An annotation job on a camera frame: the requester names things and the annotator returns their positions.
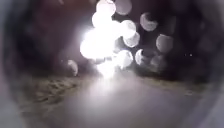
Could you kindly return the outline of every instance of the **ground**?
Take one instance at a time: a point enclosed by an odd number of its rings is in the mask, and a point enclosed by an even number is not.
[[[203,92],[200,85],[139,77],[132,71],[111,79],[24,76],[19,81],[23,88],[14,97],[32,128],[179,128]]]

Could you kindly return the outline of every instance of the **out-of-focus light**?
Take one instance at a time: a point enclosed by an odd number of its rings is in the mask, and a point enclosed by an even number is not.
[[[140,35],[136,32],[135,35],[130,38],[123,37],[123,41],[126,46],[133,48],[139,44]]]
[[[80,46],[81,54],[87,59],[103,59],[113,54],[115,42],[108,38],[110,33],[100,29],[88,31]]]
[[[136,34],[136,25],[131,20],[124,20],[121,22],[122,36],[124,38],[131,38]]]
[[[162,53],[168,53],[173,48],[173,38],[160,34],[156,39],[157,49]]]
[[[138,65],[141,65],[142,64],[142,51],[143,49],[139,49],[136,53],[135,53],[135,62],[138,64]]]
[[[97,65],[97,70],[104,78],[112,78],[115,74],[115,64],[112,61],[105,61],[104,63]]]
[[[117,54],[116,64],[121,68],[124,69],[131,65],[133,62],[133,56],[130,51],[122,50]]]
[[[116,5],[112,0],[100,0],[96,4],[96,11],[105,16],[112,16],[116,12]]]
[[[68,66],[71,67],[71,69],[73,71],[73,75],[77,76],[77,74],[78,74],[78,64],[73,60],[68,60]]]
[[[140,17],[140,24],[142,28],[148,32],[154,31],[158,25],[156,21],[150,21],[147,17],[149,17],[149,13],[143,13]]]
[[[120,15],[128,15],[131,12],[132,4],[130,0],[116,0],[116,12]]]
[[[92,24],[96,28],[104,28],[111,24],[112,18],[103,13],[95,12],[92,16]]]

